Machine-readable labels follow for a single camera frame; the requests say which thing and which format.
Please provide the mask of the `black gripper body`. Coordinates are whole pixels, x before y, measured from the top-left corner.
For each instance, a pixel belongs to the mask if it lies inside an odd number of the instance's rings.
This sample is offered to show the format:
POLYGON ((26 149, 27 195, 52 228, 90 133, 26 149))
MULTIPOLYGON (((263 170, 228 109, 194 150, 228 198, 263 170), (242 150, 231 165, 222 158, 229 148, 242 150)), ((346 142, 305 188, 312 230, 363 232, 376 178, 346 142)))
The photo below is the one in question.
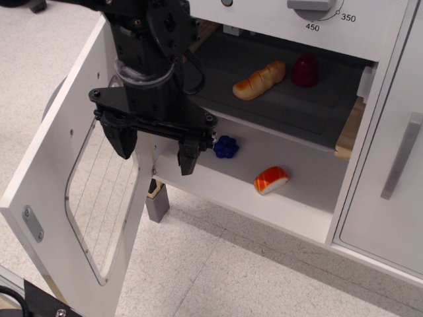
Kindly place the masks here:
POLYGON ((200 150, 212 148, 217 118, 197 105, 174 84, 148 89, 121 87, 94 88, 89 99, 96 104, 95 118, 114 114, 132 121, 132 129, 178 141, 199 139, 200 150))

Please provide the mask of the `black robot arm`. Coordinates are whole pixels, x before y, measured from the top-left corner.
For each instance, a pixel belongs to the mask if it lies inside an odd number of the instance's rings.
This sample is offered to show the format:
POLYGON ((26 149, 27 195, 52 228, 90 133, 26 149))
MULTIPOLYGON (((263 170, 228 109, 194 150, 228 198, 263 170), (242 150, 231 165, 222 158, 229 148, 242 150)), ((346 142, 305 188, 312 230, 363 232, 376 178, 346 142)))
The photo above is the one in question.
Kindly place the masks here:
POLYGON ((191 100, 205 86, 184 85, 183 63, 198 71, 191 45, 200 40, 200 21, 187 1, 81 1, 103 14, 116 48, 119 87, 95 88, 89 98, 110 144, 129 158, 139 131, 178 141, 178 164, 193 173, 200 153, 213 147, 217 118, 191 100))

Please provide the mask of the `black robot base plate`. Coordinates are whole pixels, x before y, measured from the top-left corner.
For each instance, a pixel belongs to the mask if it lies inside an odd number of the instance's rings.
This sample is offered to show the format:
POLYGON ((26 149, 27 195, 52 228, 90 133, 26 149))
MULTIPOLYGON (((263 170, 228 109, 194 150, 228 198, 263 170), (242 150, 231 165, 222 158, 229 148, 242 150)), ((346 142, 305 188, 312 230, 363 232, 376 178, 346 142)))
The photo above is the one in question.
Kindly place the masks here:
POLYGON ((76 310, 27 280, 24 280, 24 299, 28 305, 29 316, 81 317, 76 310))

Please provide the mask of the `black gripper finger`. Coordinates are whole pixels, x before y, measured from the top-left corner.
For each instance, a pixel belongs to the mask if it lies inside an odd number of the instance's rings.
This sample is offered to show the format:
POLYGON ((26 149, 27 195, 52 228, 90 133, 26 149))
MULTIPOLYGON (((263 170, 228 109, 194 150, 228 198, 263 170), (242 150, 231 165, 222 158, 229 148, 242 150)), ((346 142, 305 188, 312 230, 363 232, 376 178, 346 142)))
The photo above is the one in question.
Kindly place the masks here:
POLYGON ((199 139, 196 137, 185 137, 178 142, 178 148, 178 164, 181 174, 183 176, 191 175, 200 156, 199 139))
POLYGON ((132 121, 114 114, 103 114, 100 124, 103 132, 116 153, 123 159, 129 159, 137 142, 137 131, 132 129, 132 121))

